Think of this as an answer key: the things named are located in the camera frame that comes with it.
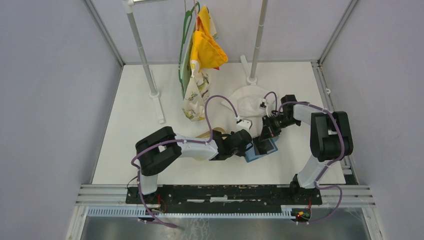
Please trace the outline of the blue leather card holder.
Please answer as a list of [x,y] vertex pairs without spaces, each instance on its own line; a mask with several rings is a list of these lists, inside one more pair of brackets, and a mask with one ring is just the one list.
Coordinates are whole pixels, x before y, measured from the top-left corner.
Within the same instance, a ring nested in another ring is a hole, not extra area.
[[255,155],[254,144],[253,144],[253,141],[251,142],[251,144],[250,144],[251,148],[246,151],[245,157],[244,157],[247,163],[250,163],[254,160],[260,159],[262,157],[265,157],[267,155],[270,155],[270,154],[278,151],[278,148],[276,146],[276,141],[279,139],[279,137],[276,136],[276,137],[269,138],[269,139],[272,139],[272,141],[273,141],[273,151],[271,151],[269,154],[264,154],[264,155]]

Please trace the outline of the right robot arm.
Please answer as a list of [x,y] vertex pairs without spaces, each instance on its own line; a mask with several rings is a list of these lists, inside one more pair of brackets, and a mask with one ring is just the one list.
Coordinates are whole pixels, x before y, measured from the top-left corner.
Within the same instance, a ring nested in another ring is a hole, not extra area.
[[309,102],[297,101],[295,95],[281,98],[281,105],[271,116],[262,117],[262,130],[252,144],[259,155],[266,154],[266,141],[280,135],[283,129],[301,124],[310,127],[309,146],[311,156],[303,169],[290,183],[289,199],[302,204],[309,198],[308,189],[318,187],[329,167],[352,154],[354,143],[348,114],[345,111],[329,111]]

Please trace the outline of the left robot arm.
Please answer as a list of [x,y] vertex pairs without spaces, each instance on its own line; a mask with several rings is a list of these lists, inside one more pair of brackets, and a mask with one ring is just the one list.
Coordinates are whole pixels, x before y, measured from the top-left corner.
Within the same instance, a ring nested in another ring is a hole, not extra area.
[[209,138],[187,137],[165,126],[135,144],[136,156],[131,164],[138,169],[138,197],[145,204],[157,198],[158,175],[178,158],[224,161],[232,156],[245,157],[252,147],[245,130],[222,133],[213,130]]

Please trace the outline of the beige oval tray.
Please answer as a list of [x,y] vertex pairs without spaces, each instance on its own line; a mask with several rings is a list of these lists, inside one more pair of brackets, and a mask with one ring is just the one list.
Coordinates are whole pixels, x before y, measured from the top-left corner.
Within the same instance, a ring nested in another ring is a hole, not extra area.
[[[214,127],[212,130],[213,130],[213,131],[220,132],[221,134],[226,134],[226,133],[227,133],[227,132],[226,132],[223,128],[221,128],[221,127]],[[200,135],[196,136],[196,138],[209,139],[209,138],[210,138],[210,136],[211,136],[210,132],[209,132],[209,131],[206,131],[206,132],[204,132],[204,133],[202,133],[202,134],[200,134]],[[194,159],[195,159],[196,161],[204,161],[204,160],[207,160],[206,158],[201,158],[201,157],[194,157]]]

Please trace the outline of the white crumpled cloth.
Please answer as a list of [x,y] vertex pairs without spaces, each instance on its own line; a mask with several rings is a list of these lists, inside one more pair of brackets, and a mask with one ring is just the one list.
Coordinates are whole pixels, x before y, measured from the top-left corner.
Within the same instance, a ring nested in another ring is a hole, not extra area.
[[[269,107],[265,111],[259,108],[262,98],[266,97]],[[234,106],[237,114],[241,117],[270,116],[273,110],[277,110],[277,94],[274,91],[265,90],[257,85],[247,85],[237,89],[227,99]]]

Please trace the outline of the right rack pole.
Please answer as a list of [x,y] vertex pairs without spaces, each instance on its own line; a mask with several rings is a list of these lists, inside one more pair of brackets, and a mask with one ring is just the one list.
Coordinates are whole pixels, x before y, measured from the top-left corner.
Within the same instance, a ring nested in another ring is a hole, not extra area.
[[260,53],[261,44],[262,44],[264,25],[265,25],[267,10],[268,10],[268,2],[269,2],[268,0],[262,0],[262,3],[261,3],[261,9],[260,9],[260,15],[259,15],[259,21],[258,21],[258,27],[256,32],[255,45],[254,45],[251,65],[249,65],[245,55],[240,56],[240,62],[243,67],[244,73],[246,75],[245,82],[248,86],[257,85],[257,82],[258,82],[258,79],[256,77],[256,70],[257,70],[259,53]]

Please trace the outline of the rack pole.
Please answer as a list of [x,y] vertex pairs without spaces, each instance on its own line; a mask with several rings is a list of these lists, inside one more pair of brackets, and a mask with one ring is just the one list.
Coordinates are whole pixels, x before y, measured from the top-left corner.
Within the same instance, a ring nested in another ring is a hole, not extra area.
[[264,25],[265,25],[267,10],[268,10],[268,2],[269,2],[268,0],[262,0],[262,3],[261,3],[261,9],[260,9],[260,15],[259,15],[259,21],[258,21],[258,27],[256,32],[255,45],[254,45],[251,65],[249,65],[245,55],[240,56],[240,62],[243,67],[244,73],[246,75],[245,82],[248,86],[257,85],[257,82],[258,82],[258,79],[256,77],[256,70],[257,70],[259,53],[260,53],[261,44],[262,44]]
[[141,60],[141,65],[143,67],[143,70],[146,76],[146,80],[149,87],[149,97],[152,100],[152,103],[156,112],[157,121],[159,124],[164,124],[166,122],[166,119],[164,116],[164,112],[163,112],[163,108],[162,108],[162,104],[160,100],[161,93],[157,90],[157,87],[152,75],[152,71],[150,69],[150,65],[147,60],[147,56],[144,50],[144,46],[141,40],[141,36],[139,33],[139,29],[136,23],[134,10],[133,10],[133,7],[135,5],[154,2],[154,0],[122,0],[121,2],[125,9],[126,16],[130,25],[130,29],[131,29],[131,32],[137,47],[137,52]]

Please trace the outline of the dinosaur print hanging cloth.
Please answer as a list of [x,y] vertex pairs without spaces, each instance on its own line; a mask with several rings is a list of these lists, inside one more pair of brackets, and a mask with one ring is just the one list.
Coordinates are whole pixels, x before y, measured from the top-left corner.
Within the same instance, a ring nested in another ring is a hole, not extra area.
[[185,88],[182,89],[183,103],[182,111],[190,121],[201,121],[205,119],[205,103],[210,95],[211,80],[203,68],[200,71],[193,71],[190,67],[190,55],[192,50],[192,37],[191,46],[189,46],[188,57],[185,64],[188,64],[188,74],[185,76]]

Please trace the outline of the green clothes hanger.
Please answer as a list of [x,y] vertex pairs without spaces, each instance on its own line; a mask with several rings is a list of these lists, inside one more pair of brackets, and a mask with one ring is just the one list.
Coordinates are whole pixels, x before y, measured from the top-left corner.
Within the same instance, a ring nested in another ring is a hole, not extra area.
[[182,40],[180,46],[179,53],[179,61],[178,61],[178,78],[181,84],[181,89],[185,89],[185,76],[188,74],[189,67],[188,64],[185,63],[188,57],[189,47],[191,46],[191,37],[194,32],[194,25],[192,24],[192,19],[195,16],[195,13],[200,11],[201,6],[198,1],[194,1],[194,6],[191,10],[187,10],[184,15],[183,21],[183,32],[182,32]]

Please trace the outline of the yellow hanging cloth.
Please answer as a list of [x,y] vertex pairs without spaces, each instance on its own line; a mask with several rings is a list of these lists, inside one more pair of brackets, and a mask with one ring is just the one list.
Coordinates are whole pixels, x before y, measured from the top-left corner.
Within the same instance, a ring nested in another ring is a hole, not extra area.
[[190,52],[190,68],[192,71],[201,69],[218,70],[228,62],[228,56],[218,45],[218,37],[214,22],[207,6],[203,6],[197,14],[192,46]]

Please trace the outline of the left rack pole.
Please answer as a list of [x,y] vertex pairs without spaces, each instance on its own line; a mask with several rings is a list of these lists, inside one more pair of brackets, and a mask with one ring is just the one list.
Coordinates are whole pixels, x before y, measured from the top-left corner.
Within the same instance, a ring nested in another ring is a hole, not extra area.
[[141,60],[141,65],[143,67],[143,70],[146,76],[146,80],[149,87],[149,97],[152,100],[152,103],[156,112],[157,121],[159,124],[164,124],[166,122],[166,119],[164,116],[164,112],[163,112],[163,108],[162,108],[162,104],[160,100],[161,93],[157,90],[157,87],[152,75],[152,71],[150,69],[150,65],[147,60],[147,56],[144,50],[144,46],[141,40],[141,36],[139,33],[139,29],[136,23],[134,10],[133,10],[133,7],[135,5],[154,2],[154,0],[122,0],[121,2],[125,9],[126,16],[130,25],[130,29],[131,29],[131,32],[137,47],[137,52]]

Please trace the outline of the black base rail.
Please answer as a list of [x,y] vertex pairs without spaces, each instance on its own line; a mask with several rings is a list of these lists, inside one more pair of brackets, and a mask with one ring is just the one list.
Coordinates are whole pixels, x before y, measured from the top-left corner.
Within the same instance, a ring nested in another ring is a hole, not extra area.
[[143,198],[132,186],[127,189],[125,202],[145,202],[168,214],[268,214],[280,213],[282,206],[323,203],[318,189],[288,185],[162,185]]

